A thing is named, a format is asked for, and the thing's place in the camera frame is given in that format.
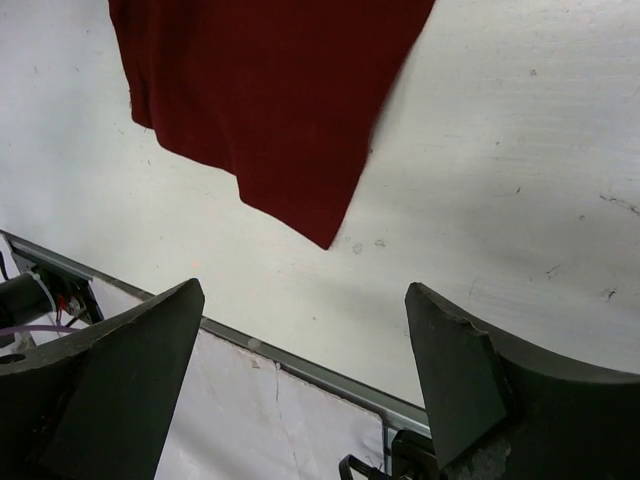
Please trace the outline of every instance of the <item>red towel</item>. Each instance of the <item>red towel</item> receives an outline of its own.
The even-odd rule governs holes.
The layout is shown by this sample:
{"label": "red towel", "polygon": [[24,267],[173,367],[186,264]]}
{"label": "red towel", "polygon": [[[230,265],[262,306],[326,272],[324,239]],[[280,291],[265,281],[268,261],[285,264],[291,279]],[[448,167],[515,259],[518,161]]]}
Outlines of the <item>red towel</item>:
{"label": "red towel", "polygon": [[329,248],[434,0],[110,0],[133,119]]}

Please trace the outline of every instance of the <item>scuff mark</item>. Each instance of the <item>scuff mark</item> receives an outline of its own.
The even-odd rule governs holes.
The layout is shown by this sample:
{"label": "scuff mark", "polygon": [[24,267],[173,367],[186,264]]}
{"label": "scuff mark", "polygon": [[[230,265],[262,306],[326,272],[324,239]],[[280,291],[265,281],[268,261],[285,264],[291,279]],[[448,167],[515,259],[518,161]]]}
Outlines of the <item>scuff mark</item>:
{"label": "scuff mark", "polygon": [[600,194],[600,198],[605,202],[613,203],[618,207],[622,207],[624,209],[629,210],[631,213],[634,213],[637,217],[640,217],[640,209],[636,205],[627,202],[626,200],[622,200],[621,198],[614,197],[613,195],[604,195]]}
{"label": "scuff mark", "polygon": [[473,279],[473,282],[471,282],[471,288],[469,289],[469,298],[471,298],[471,295],[473,295],[473,289],[476,287],[476,282],[479,278],[480,277],[476,277]]}
{"label": "scuff mark", "polygon": [[604,298],[605,302],[609,303],[616,293],[618,293],[618,287],[609,287],[600,295]]}
{"label": "scuff mark", "polygon": [[560,273],[559,268],[560,268],[560,264],[555,265],[553,268],[551,268],[551,270],[547,270],[546,272],[544,272],[547,274],[547,280],[551,280],[558,273]]}
{"label": "scuff mark", "polygon": [[463,464],[445,468],[445,473],[459,480],[497,480],[502,478],[510,455],[511,445],[500,438],[487,448],[476,450]]}
{"label": "scuff mark", "polygon": [[293,463],[296,466],[296,471],[298,472],[298,480],[302,478],[300,472],[300,464],[298,463],[298,456],[296,455],[296,451],[293,447],[293,442],[291,441],[291,437],[289,436],[289,430],[287,430],[287,426],[284,424],[284,419],[282,418],[282,409],[280,408],[280,364],[278,362],[273,362],[276,367],[276,406],[278,407],[278,417],[280,417],[280,424],[282,425],[282,429],[284,430],[284,434],[287,437],[287,442],[289,442],[289,448],[291,448],[291,456],[293,457]]}

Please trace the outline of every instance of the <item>cable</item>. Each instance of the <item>cable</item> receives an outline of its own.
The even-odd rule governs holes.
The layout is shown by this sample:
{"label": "cable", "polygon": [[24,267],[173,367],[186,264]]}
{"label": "cable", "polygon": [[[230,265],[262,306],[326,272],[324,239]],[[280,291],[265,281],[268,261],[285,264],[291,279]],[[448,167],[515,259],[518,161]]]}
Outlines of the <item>cable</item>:
{"label": "cable", "polygon": [[4,255],[0,252],[0,273],[5,282],[9,281],[9,274],[7,273],[7,266],[4,264]]}
{"label": "cable", "polygon": [[79,331],[77,328],[59,327],[57,325],[18,325],[15,327],[0,328],[0,337],[24,332],[75,333]]}
{"label": "cable", "polygon": [[71,325],[73,325],[74,323],[76,323],[78,320],[80,320],[81,318],[84,318],[87,315],[87,309],[83,308],[82,310],[80,310],[80,313],[78,315],[76,315],[75,317],[72,317],[71,320],[69,320],[69,323],[67,323],[65,325],[65,327],[70,327]]}

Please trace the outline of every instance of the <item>white board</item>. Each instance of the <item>white board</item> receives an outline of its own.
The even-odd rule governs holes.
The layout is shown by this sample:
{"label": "white board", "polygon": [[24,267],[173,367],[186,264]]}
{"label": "white board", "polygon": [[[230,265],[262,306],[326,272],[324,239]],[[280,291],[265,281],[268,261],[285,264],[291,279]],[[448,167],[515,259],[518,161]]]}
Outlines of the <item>white board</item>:
{"label": "white board", "polygon": [[415,403],[422,281],[640,372],[640,4],[441,0],[328,252],[129,117],[103,0],[0,4],[0,226]]}

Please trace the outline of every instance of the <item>purple wire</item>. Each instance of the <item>purple wire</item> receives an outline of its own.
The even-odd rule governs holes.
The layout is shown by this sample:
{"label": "purple wire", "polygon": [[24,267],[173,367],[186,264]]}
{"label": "purple wire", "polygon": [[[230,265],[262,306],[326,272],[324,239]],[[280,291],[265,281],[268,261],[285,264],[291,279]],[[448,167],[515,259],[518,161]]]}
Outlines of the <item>purple wire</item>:
{"label": "purple wire", "polygon": [[16,327],[0,328],[0,337],[24,332],[75,333],[77,331],[79,331],[77,328],[69,328],[57,325],[18,325]]}

